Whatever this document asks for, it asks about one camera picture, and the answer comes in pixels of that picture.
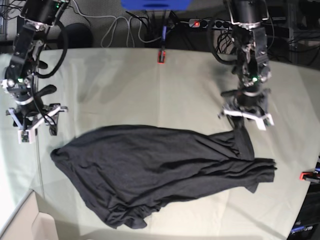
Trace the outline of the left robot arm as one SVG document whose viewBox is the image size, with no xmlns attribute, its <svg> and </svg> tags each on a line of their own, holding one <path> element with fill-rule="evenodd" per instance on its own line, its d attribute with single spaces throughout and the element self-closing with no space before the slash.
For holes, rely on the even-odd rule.
<svg viewBox="0 0 320 240">
<path fill-rule="evenodd" d="M 262 85 L 271 77 L 268 57 L 268 37 L 262 22 L 269 19 L 264 0 L 226 0 L 224 5 L 232 25 L 231 41 L 235 47 L 236 59 L 224 60 L 214 48 L 213 24 L 209 21 L 206 37 L 209 50 L 223 65 L 232 66 L 237 75 L 237 89 L 223 91 L 220 95 L 224 104 L 220 116 L 228 118 L 232 127 L 243 124 L 244 120 L 254 121 L 257 128 L 265 131 L 274 125 L 268 111 L 268 95 L 271 90 Z"/>
</svg>

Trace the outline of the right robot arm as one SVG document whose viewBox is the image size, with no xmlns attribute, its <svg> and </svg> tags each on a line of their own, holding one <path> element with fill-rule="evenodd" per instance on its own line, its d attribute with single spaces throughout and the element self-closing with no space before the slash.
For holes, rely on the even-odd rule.
<svg viewBox="0 0 320 240">
<path fill-rule="evenodd" d="M 6 115 L 13 119 L 20 144 L 36 141 L 38 127 L 45 124 L 51 136 L 58 133 L 59 114 L 68 108 L 60 103 L 45 105 L 42 98 L 56 92 L 49 84 L 37 89 L 36 80 L 51 78 L 62 66 L 68 51 L 68 35 L 60 18 L 69 5 L 67 0 L 28 0 L 20 12 L 24 19 L 21 30 L 13 42 L 13 54 L 0 79 L 5 93 L 15 101 L 15 108 L 8 108 Z M 39 73 L 48 65 L 40 55 L 48 43 L 50 28 L 59 27 L 63 40 L 62 54 L 51 72 Z"/>
</svg>

